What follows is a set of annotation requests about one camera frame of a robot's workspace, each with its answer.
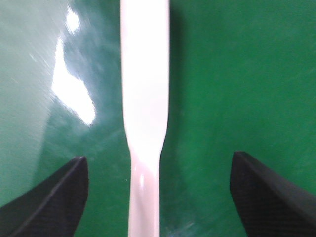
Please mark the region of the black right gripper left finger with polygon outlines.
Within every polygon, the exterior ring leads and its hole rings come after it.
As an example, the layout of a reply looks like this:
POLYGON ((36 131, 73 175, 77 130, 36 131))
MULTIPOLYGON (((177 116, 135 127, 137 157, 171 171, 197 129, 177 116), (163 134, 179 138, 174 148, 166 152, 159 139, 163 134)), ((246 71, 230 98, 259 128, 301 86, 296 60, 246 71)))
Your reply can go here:
POLYGON ((2 237, 72 237, 88 198, 86 157, 75 157, 0 208, 2 237))

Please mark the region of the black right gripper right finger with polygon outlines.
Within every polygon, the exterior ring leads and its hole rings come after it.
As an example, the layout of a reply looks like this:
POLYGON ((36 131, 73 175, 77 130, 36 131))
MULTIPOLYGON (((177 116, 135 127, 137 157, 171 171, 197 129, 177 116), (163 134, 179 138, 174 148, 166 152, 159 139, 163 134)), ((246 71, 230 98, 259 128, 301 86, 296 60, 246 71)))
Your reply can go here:
POLYGON ((230 192, 249 237, 314 237, 316 197, 246 152, 234 152, 230 192))

